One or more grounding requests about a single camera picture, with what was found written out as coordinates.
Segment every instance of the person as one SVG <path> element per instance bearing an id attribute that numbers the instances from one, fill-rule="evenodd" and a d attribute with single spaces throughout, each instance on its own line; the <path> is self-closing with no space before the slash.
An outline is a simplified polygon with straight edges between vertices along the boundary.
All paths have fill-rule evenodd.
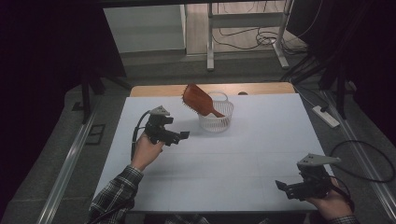
<path id="1" fill-rule="evenodd" d="M 93 199 L 89 210 L 89 220 L 86 223 L 119 224 L 124 222 L 126 212 L 134 206 L 133 198 L 143 178 L 143 171 L 157 159 L 163 151 L 163 145 L 164 142 L 152 144 L 145 133 L 140 135 L 131 164 L 127 165 Z M 318 209 L 329 224 L 359 223 L 347 202 L 335 191 L 331 191 L 323 199 L 306 200 Z M 207 219 L 199 215 L 174 215 L 165 220 L 165 224 L 179 223 L 210 224 Z"/>

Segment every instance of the white tabletop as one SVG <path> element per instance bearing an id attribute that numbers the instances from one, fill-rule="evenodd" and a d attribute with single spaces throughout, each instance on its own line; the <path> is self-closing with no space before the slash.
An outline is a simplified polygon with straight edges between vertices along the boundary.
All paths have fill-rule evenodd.
<path id="1" fill-rule="evenodd" d="M 289 200 L 275 180 L 303 181 L 297 161 L 323 155 L 298 94 L 229 96 L 230 128 L 207 133 L 181 97 L 129 97 L 109 150 L 95 195 L 130 163 L 134 126 L 148 110 L 162 105 L 174 118 L 169 131 L 190 131 L 144 172 L 135 198 L 136 212 L 306 211 L 313 205 Z"/>

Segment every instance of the basket handle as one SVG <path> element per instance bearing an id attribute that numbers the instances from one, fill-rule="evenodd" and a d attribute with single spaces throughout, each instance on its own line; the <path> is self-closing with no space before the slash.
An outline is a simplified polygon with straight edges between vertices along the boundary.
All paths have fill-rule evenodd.
<path id="1" fill-rule="evenodd" d="M 228 96 L 226 93 L 224 93 L 223 91 L 209 91 L 207 94 L 210 95 L 211 93 L 219 93 L 225 96 L 225 100 L 224 101 L 228 101 Z"/>

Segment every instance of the white wall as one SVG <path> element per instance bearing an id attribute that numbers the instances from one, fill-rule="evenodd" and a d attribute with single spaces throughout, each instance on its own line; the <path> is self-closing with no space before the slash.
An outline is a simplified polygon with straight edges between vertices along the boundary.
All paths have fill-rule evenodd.
<path id="1" fill-rule="evenodd" d="M 119 53 L 184 49 L 184 6 L 105 8 Z"/>

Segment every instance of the gray carpet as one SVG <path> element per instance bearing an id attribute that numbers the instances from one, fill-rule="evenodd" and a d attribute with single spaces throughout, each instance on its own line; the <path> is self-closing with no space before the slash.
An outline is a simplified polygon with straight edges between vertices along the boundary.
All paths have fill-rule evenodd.
<path id="1" fill-rule="evenodd" d="M 144 63 L 126 64 L 128 77 L 121 80 L 132 86 L 163 85 L 194 83 L 248 83 L 278 81 L 286 72 L 279 66 L 273 52 L 259 52 L 255 54 L 219 55 L 215 60 L 215 71 L 207 72 L 205 57 L 179 57 L 175 62 L 166 57 L 156 55 L 156 60 L 143 60 Z M 299 62 L 303 56 L 289 56 L 291 65 Z M 301 83 L 302 86 L 318 92 L 317 81 L 314 76 Z M 104 135 L 99 145 L 86 145 L 79 155 L 78 162 L 70 182 L 66 188 L 60 206 L 52 223 L 83 223 L 87 218 L 88 208 L 97 182 L 103 170 L 106 155 L 110 148 L 118 120 L 129 91 L 119 85 L 103 79 L 106 93 L 92 96 L 96 105 L 97 115 L 94 125 L 105 125 Z M 304 96 L 313 104 L 323 104 L 319 98 L 308 92 Z M 81 102 L 80 87 L 71 90 L 65 96 L 65 107 L 58 124 L 48 143 L 32 168 L 30 174 L 21 184 L 13 200 L 8 204 L 7 211 L 1 223 L 36 223 L 38 216 L 47 200 L 50 190 L 63 165 L 64 159 L 73 144 L 75 136 L 82 122 L 82 111 L 73 111 L 75 103 Z M 304 101 L 307 114 L 323 150 L 328 154 L 338 143 L 346 140 L 340 128 L 332 129 L 312 111 L 312 105 Z M 385 152 L 392 161 L 396 159 L 394 146 L 376 126 L 360 111 L 353 101 L 352 95 L 346 96 L 346 117 L 358 139 L 366 141 Z M 97 136 L 88 137 L 86 143 L 98 141 Z M 389 173 L 387 164 L 377 153 L 369 152 L 375 168 L 385 175 Z M 342 158 L 343 166 L 357 173 L 361 168 L 348 147 L 337 151 Z M 356 215 L 362 224 L 389 223 L 388 216 L 381 202 L 377 199 L 371 184 L 364 180 L 351 177 L 333 168 L 336 176 L 345 181 L 351 190 L 356 203 Z M 395 181 L 388 184 L 395 193 Z M 143 223 L 144 216 L 130 217 L 135 224 Z"/>

